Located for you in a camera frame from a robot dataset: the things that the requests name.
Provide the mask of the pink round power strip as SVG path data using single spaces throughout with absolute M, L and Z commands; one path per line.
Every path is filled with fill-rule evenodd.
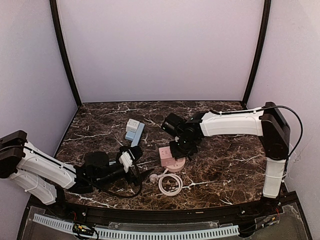
M 185 167 L 185 164 L 186 164 L 186 158 L 183 157 L 183 158 L 177 159 L 173 165 L 165 166 L 165 168 L 168 169 L 170 173 L 177 173 L 177 172 L 180 172 Z

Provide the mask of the blue cube plug adapter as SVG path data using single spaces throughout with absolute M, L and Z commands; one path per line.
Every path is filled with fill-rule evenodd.
M 125 139 L 128 141 L 133 141 L 135 139 L 136 133 L 132 131 L 127 131 L 125 134 Z

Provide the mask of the blue power strip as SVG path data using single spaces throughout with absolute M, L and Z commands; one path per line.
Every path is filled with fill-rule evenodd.
M 145 128 L 145 124 L 141 122 L 141 123 L 138 125 L 138 128 L 137 128 L 137 130 L 136 130 L 136 132 L 135 132 L 134 138 L 133 138 L 133 140 L 132 140 L 132 142 L 131 142 L 131 147 L 138 146 L 144 128 Z

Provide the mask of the pink cube socket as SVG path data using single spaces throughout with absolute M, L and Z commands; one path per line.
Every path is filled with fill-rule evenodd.
M 172 156 L 169 146 L 160 147 L 158 151 L 162 167 L 172 166 L 175 164 L 176 159 Z

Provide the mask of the white cube socket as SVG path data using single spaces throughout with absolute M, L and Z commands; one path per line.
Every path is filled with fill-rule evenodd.
M 130 118 L 126 124 L 126 132 L 135 133 L 138 130 L 140 121 Z

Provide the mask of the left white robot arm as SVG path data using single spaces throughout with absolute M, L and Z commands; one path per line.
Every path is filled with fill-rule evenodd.
M 140 172 L 137 161 L 143 151 L 139 146 L 122 146 L 114 163 L 106 152 L 88 152 L 82 166 L 61 162 L 36 148 L 23 130 L 0 139 L 0 177 L 14 181 L 25 192 L 45 205 L 65 200 L 64 191 L 89 194 L 97 189 L 114 197 L 120 195 L 105 189 L 105 185 L 125 179 L 141 192 L 143 180 L 152 172 Z

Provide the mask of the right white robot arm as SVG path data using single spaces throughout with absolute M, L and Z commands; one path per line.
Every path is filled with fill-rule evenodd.
M 248 135 L 259 138 L 266 157 L 264 198 L 278 197 L 288 162 L 298 147 L 291 146 L 291 128 L 281 109 L 283 105 L 266 102 L 262 107 L 236 111 L 207 110 L 193 114 L 188 119 L 170 113 L 161 129 L 175 139 L 169 142 L 174 158 L 191 157 L 198 152 L 204 138 L 226 135 Z

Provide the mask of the small circuit board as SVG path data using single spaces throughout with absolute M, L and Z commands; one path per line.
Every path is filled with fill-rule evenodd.
M 77 235 L 87 235 L 87 236 L 93 236 L 95 234 L 95 231 L 84 224 L 78 224 L 74 223 L 72 227 L 72 232 Z

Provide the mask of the black front table rail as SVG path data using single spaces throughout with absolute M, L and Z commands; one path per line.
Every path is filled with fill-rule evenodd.
M 78 220 L 101 225 L 107 225 L 110 222 L 185 224 L 207 221 L 219 221 L 221 224 L 243 224 L 264 215 L 258 201 L 222 207 L 185 210 L 131 210 L 87 206 L 70 202 L 67 202 L 65 205 L 76 212 Z

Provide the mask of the right black frame post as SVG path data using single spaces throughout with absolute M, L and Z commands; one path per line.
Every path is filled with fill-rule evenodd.
M 257 39 L 257 44 L 256 44 L 256 49 L 252 61 L 252 66 L 250 69 L 248 81 L 246 84 L 246 88 L 244 91 L 244 95 L 241 101 L 241 106 L 243 109 L 247 109 L 248 101 L 254 86 L 254 82 L 256 79 L 256 75 L 258 72 L 259 68 L 259 63 L 265 43 L 265 37 L 267 34 L 267 28 L 268 28 L 268 22 L 269 22 L 269 17 L 270 17 L 270 11 L 271 11 L 271 0 L 265 0 L 263 3 L 263 11 L 262 11 L 262 17 L 261 17 L 261 23 L 260 23 L 260 28 L 259 28 L 259 34 L 258 34 L 258 39 Z

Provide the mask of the black frame post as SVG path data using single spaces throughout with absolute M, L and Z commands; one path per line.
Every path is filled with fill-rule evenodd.
M 75 81 L 74 75 L 72 73 L 72 68 L 71 68 L 71 64 L 69 61 L 69 56 L 67 53 L 67 48 L 65 45 L 64 37 L 63 37 L 62 25 L 61 25 L 60 16 L 59 16 L 59 10 L 58 10 L 58 1 L 57 0 L 49 0 L 49 5 L 50 5 L 50 11 L 51 11 L 51 16 L 52 16 L 55 36 L 56 36 L 61 60 L 63 63 L 64 71 L 66 73 L 68 84 L 69 84 L 73 99 L 76 103 L 76 106 L 77 106 L 77 108 L 80 108 L 82 106 L 82 101 L 81 101 L 80 94 L 79 94 L 79 91 L 76 86 L 76 81 Z
M 262 11 L 262 17 L 261 17 L 261 23 L 260 23 L 260 28 L 259 28 L 259 34 L 258 34 L 258 39 L 257 39 L 257 44 L 256 44 L 256 49 L 252 61 L 252 66 L 250 69 L 248 81 L 246 84 L 246 88 L 244 91 L 244 95 L 241 101 L 241 106 L 243 109 L 247 109 L 248 101 L 254 86 L 254 82 L 256 79 L 256 75 L 258 72 L 259 68 L 259 63 L 265 43 L 265 37 L 267 34 L 267 28 L 268 28 L 268 22 L 269 22 L 269 17 L 270 17 L 270 11 L 271 11 L 271 0 L 265 0 L 263 3 L 263 11 Z

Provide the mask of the left black frame post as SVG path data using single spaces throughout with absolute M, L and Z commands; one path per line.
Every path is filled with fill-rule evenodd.
M 79 91 L 76 86 L 76 81 L 75 81 L 74 75 L 72 73 L 72 68 L 71 68 L 71 64 L 69 61 L 69 56 L 67 53 L 67 48 L 65 45 L 64 37 L 63 37 L 62 25 L 61 25 L 60 16 L 59 16 L 59 10 L 58 10 L 58 1 L 57 0 L 49 0 L 49 5 L 50 5 L 50 11 L 51 11 L 51 16 L 52 16 L 55 36 L 56 36 L 61 60 L 63 63 L 64 71 L 66 73 L 68 84 L 69 84 L 73 99 L 76 103 L 76 106 L 77 106 L 77 108 L 80 108 L 82 106 L 82 101 L 81 101 L 80 94 L 79 94 Z

